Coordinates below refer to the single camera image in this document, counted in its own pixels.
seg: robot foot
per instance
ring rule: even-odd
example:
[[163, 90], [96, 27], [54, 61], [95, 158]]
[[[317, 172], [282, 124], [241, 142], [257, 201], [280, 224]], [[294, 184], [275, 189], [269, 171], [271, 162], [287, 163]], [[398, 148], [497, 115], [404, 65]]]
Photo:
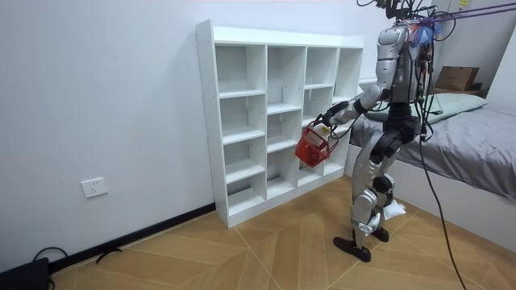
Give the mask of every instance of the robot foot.
[[340, 250], [345, 251], [350, 255], [354, 255], [363, 262], [371, 262], [371, 252], [365, 246], [359, 249], [355, 246], [354, 241], [340, 237], [333, 238], [333, 244], [336, 245]]
[[371, 233], [373, 236], [377, 237], [377, 239], [381, 240], [382, 242], [388, 242], [389, 241], [389, 232], [384, 229], [378, 229]]

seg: wall outlet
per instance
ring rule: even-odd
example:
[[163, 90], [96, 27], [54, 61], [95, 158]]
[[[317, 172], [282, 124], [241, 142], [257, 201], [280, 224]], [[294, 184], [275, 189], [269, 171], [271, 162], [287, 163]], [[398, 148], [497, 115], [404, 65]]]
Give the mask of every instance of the wall outlet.
[[107, 193], [106, 183], [102, 177], [95, 180], [82, 181], [81, 184], [86, 197], [96, 197], [97, 195]]

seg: mattress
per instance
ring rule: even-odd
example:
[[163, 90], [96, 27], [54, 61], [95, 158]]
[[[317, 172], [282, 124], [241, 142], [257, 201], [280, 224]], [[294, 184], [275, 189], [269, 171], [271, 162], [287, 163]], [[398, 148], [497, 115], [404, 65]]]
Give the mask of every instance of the mattress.
[[[516, 115], [486, 108], [437, 122], [432, 125], [435, 135], [423, 143], [427, 168], [516, 201], [514, 126]], [[352, 142], [363, 146], [375, 132], [382, 132], [382, 123], [361, 118]], [[422, 167], [416, 140], [402, 147], [397, 158]]]

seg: white cube shelf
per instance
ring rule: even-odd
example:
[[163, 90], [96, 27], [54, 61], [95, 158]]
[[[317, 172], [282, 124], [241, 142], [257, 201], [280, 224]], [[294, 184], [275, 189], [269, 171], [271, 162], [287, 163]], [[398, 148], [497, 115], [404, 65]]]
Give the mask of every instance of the white cube shelf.
[[304, 126], [355, 97], [361, 36], [216, 27], [210, 20], [197, 25], [196, 36], [214, 199], [227, 226], [343, 175], [349, 136], [315, 168], [294, 151]]

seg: red plastic basket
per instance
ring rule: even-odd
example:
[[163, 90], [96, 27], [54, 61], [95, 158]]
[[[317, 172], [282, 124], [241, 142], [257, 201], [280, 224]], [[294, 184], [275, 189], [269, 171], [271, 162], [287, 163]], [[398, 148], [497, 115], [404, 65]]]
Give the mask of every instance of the red plastic basket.
[[311, 129], [314, 122], [306, 126], [296, 146], [296, 156], [310, 167], [315, 167], [330, 157], [328, 141]]

